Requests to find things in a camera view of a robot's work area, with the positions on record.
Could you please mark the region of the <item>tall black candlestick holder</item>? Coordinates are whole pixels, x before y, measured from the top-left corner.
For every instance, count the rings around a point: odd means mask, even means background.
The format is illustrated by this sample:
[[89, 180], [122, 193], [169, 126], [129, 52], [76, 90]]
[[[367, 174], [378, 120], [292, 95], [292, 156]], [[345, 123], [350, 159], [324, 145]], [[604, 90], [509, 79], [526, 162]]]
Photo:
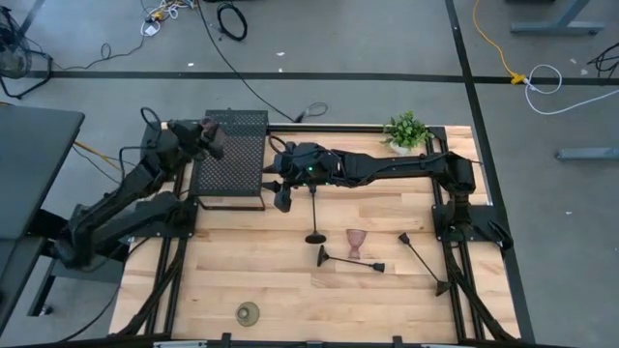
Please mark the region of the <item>tall black candlestick holder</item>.
[[401, 243], [403, 243], [404, 245], [406, 245], [416, 255], [416, 257], [419, 259], [419, 261], [425, 267], [425, 269], [430, 274], [430, 276], [435, 280], [435, 282], [436, 282], [435, 296], [436, 297], [441, 296], [442, 294], [446, 293], [447, 291], [449, 291], [451, 289], [451, 287], [452, 287], [451, 282], [450, 281], [441, 280], [441, 279], [439, 279], [437, 277], [435, 272], [429, 267], [427, 262], [421, 256], [421, 254], [416, 250], [416, 248], [414, 248], [412, 246], [412, 243], [411, 243], [411, 241], [410, 241], [410, 239], [409, 239], [409, 237], [408, 237], [408, 235], [406, 233], [401, 233], [400, 235], [398, 235], [398, 240]]
[[354, 261], [354, 260], [342, 259], [342, 258], [330, 256], [328, 252], [326, 251], [326, 248], [324, 246], [321, 246], [317, 253], [316, 265], [318, 267], [321, 267], [328, 260], [336, 260], [336, 261], [341, 261], [341, 262], [345, 262], [349, 264], [366, 266], [381, 274], [383, 274], [386, 269], [386, 266], [384, 263], [364, 263], [361, 261]]
[[311, 245], [320, 245], [326, 242], [327, 238], [325, 235], [319, 233], [317, 231], [317, 222], [316, 222], [316, 205], [315, 205], [315, 195], [316, 195], [316, 186], [309, 186], [309, 194], [311, 197], [311, 205], [312, 205], [312, 225], [313, 230], [309, 233], [305, 242]]

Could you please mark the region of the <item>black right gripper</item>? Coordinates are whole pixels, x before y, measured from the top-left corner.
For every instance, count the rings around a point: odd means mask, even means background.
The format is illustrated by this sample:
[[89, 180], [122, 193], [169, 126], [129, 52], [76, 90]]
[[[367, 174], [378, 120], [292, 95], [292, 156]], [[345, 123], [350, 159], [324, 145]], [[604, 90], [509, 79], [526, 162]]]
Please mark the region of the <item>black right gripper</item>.
[[262, 169], [263, 173], [278, 173], [282, 184], [266, 182], [263, 187], [275, 194], [274, 206], [283, 213], [291, 208], [290, 187], [334, 185], [340, 174], [340, 157], [317, 143], [300, 143], [278, 152], [278, 164]]

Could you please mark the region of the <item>grey desk base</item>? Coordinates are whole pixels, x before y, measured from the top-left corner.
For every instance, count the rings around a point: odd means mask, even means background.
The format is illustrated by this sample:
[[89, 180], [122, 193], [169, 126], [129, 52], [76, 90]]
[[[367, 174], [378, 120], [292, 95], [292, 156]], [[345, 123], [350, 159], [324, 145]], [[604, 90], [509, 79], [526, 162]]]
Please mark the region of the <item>grey desk base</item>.
[[[30, 233], [35, 236], [53, 237], [55, 232], [66, 224], [63, 217], [57, 216], [45, 209], [40, 209], [30, 225]], [[105, 251], [103, 256], [97, 256], [94, 265], [89, 266], [85, 271], [66, 268], [53, 254], [52, 241], [48, 240], [41, 252], [41, 256], [49, 259], [49, 264], [44, 273], [43, 280], [38, 287], [33, 302], [31, 303], [27, 315], [31, 317], [45, 316], [53, 311], [50, 304], [46, 302], [47, 297], [58, 277], [91, 280], [98, 282], [114, 283], [120, 280], [120, 267], [122, 261], [127, 256], [129, 247], [119, 243], [120, 248], [116, 254]]]

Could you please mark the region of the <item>black perforated metal shelf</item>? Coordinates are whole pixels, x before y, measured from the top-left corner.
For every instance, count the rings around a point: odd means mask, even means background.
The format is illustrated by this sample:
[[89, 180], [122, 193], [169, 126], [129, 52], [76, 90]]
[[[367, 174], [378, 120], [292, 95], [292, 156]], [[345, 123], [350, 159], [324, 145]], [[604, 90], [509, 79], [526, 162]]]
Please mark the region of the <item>black perforated metal shelf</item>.
[[189, 195], [205, 210], [263, 211], [268, 112], [211, 109], [205, 116], [217, 121], [225, 134], [223, 158], [208, 157], [192, 166]]

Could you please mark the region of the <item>grey desk leg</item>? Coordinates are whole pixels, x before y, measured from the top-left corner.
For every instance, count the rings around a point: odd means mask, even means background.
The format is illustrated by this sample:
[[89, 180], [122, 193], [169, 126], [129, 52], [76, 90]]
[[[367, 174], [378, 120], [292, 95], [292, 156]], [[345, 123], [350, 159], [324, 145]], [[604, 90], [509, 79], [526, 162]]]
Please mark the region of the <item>grey desk leg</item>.
[[570, 0], [567, 10], [550, 21], [514, 22], [511, 25], [513, 34], [556, 35], [556, 36], [595, 36], [605, 29], [603, 21], [579, 21], [578, 15], [591, 0]]

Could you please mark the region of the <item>black desk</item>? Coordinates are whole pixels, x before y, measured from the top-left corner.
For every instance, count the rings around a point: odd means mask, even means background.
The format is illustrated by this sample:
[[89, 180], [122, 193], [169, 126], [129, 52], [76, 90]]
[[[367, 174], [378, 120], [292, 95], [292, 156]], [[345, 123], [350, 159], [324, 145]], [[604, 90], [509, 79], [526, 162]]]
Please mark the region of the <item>black desk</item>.
[[36, 265], [46, 237], [29, 233], [85, 115], [0, 106], [0, 335]]

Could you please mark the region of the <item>small green potted plant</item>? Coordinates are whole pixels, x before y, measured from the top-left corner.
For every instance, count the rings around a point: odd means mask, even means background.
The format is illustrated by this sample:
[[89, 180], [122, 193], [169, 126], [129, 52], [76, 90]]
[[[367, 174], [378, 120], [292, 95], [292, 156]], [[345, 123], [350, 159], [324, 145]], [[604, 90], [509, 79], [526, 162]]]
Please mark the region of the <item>small green potted plant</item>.
[[391, 117], [383, 126], [383, 133], [386, 138], [382, 143], [401, 156], [410, 156], [415, 148], [433, 138], [426, 125], [415, 118], [412, 110]]

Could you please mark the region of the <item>black floor fan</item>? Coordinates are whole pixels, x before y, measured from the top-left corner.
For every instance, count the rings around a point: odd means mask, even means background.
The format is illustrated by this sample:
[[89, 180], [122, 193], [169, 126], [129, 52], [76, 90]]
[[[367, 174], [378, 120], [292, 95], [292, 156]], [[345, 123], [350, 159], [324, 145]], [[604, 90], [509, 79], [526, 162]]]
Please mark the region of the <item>black floor fan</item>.
[[[52, 57], [42, 50], [30, 48], [26, 33], [33, 16], [28, 15], [22, 24], [18, 24], [12, 10], [0, 5], [0, 87], [7, 97], [21, 100], [27, 94], [44, 86], [51, 79]], [[18, 80], [25, 77], [32, 68], [32, 56], [39, 55], [46, 60], [46, 72], [43, 79], [23, 92], [14, 94], [9, 91], [5, 78]]]

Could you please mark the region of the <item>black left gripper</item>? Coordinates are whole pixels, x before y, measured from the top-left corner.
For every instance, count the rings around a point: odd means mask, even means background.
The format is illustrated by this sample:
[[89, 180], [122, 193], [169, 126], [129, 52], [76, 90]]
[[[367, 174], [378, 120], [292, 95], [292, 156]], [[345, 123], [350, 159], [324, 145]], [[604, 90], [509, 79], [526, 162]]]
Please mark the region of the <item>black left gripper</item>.
[[201, 161], [206, 158], [200, 145], [200, 136], [205, 132], [208, 153], [216, 160], [224, 156], [225, 133], [209, 130], [209, 119], [202, 118], [195, 123], [170, 121], [162, 130], [162, 162]]

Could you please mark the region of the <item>grey floor bar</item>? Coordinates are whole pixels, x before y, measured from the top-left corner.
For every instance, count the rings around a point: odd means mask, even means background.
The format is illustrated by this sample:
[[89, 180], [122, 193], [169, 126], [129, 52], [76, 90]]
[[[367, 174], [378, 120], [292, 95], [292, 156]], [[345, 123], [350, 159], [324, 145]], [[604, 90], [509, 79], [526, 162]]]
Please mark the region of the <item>grey floor bar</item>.
[[555, 158], [557, 160], [619, 160], [619, 148], [617, 147], [588, 147], [588, 148], [564, 148], [559, 149]]

